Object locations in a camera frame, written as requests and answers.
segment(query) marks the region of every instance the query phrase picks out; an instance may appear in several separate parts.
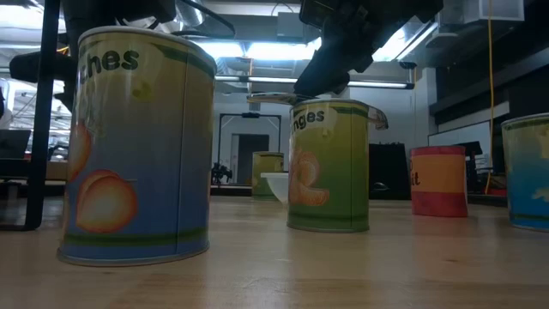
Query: blue can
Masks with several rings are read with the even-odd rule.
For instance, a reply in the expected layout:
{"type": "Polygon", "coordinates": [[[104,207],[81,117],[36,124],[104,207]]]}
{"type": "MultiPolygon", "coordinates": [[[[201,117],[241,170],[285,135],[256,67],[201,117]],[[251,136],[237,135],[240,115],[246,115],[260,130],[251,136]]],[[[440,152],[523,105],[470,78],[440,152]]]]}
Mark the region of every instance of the blue can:
{"type": "Polygon", "coordinates": [[[549,231],[549,113],[502,123],[513,226],[549,231]]]}
{"type": "Polygon", "coordinates": [[[131,27],[80,37],[58,256],[153,264],[208,249],[215,61],[131,27]]]}

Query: doorway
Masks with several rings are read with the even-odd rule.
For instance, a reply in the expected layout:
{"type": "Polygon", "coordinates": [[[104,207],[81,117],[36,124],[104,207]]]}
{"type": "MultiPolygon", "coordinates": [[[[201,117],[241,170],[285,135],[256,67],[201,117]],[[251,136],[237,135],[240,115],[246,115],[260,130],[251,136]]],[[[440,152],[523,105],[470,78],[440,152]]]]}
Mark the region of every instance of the doorway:
{"type": "Polygon", "coordinates": [[[237,183],[251,185],[253,153],[257,151],[268,151],[268,135],[235,134],[234,136],[238,137],[237,183]]]}

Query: red can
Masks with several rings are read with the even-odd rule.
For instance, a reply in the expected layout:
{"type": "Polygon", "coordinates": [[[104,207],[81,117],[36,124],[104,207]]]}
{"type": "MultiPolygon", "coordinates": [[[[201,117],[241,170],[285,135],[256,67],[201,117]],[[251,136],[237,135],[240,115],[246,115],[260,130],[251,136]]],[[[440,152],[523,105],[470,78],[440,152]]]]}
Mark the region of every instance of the red can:
{"type": "Polygon", "coordinates": [[[415,215],[466,217],[465,148],[412,149],[410,185],[415,215]]]}

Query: can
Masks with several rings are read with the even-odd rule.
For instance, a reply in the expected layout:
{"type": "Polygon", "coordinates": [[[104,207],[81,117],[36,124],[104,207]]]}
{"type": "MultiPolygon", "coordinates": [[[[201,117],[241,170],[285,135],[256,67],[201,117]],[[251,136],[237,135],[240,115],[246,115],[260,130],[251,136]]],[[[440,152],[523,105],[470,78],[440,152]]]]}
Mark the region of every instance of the can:
{"type": "Polygon", "coordinates": [[[415,215],[467,217],[465,148],[422,147],[410,152],[410,185],[415,215]]]}
{"type": "Polygon", "coordinates": [[[132,27],[89,30],[79,49],[59,258],[132,265],[206,251],[215,61],[132,27]]]}
{"type": "Polygon", "coordinates": [[[306,100],[291,109],[290,119],[287,225],[317,232],[367,230],[368,123],[386,128],[385,115],[356,100],[306,100]]]}
{"type": "Polygon", "coordinates": [[[549,113],[502,123],[511,224],[549,231],[549,113]]]}
{"type": "Polygon", "coordinates": [[[251,176],[251,196],[255,199],[276,200],[261,173],[281,173],[284,171],[284,154],[275,152],[255,152],[251,176]]]}

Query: green can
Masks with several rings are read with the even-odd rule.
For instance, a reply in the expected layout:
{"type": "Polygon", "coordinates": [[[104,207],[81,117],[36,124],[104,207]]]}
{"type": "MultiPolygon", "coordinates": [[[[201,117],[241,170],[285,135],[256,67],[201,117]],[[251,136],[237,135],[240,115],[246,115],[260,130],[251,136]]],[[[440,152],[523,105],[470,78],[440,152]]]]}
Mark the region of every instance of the green can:
{"type": "Polygon", "coordinates": [[[251,195],[255,199],[276,200],[261,173],[281,173],[284,171],[284,154],[275,152],[255,152],[251,169],[251,195]]]}
{"type": "Polygon", "coordinates": [[[385,115],[356,100],[306,100],[290,111],[289,227],[361,232],[368,223],[368,124],[385,115]]]}

